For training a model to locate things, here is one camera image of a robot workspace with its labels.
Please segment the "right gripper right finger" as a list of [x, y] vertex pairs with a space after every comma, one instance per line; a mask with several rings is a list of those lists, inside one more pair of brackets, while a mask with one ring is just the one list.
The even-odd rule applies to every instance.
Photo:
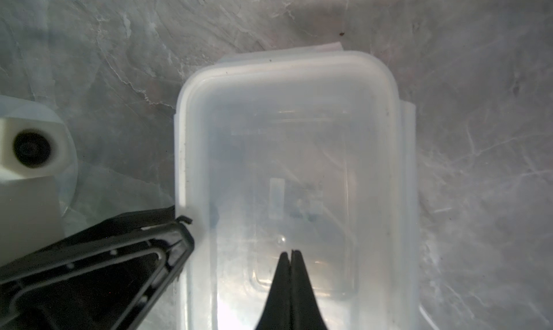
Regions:
[[291, 259], [292, 329], [327, 329], [313, 292], [305, 261], [299, 250]]

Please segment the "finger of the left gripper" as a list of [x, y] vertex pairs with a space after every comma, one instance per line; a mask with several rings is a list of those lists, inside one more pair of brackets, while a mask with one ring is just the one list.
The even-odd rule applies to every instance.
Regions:
[[109, 218], [61, 241], [62, 244], [82, 244], [123, 235], [132, 231], [160, 226], [175, 219], [175, 206], [153, 210], [127, 212]]
[[82, 244], [1, 268], [3, 329], [136, 329], [194, 250], [190, 218]]

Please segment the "rectangular clear lunch box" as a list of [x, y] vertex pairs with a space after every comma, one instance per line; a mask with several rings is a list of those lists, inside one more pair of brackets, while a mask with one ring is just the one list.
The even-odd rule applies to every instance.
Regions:
[[329, 329], [417, 329], [416, 108], [339, 43], [226, 56], [181, 88], [179, 329], [253, 329], [300, 251]]

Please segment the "round clear lunch box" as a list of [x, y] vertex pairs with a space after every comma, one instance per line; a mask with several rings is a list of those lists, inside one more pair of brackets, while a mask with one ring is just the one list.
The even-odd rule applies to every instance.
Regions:
[[1, 186], [53, 179], [60, 214], [76, 190], [76, 147], [66, 124], [38, 102], [1, 96]]

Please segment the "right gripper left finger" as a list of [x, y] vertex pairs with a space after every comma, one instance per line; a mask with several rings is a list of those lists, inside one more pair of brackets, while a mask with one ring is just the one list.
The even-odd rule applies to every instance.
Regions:
[[283, 329], [292, 327], [291, 318], [291, 264], [286, 252], [281, 253], [271, 288], [256, 326], [261, 329]]

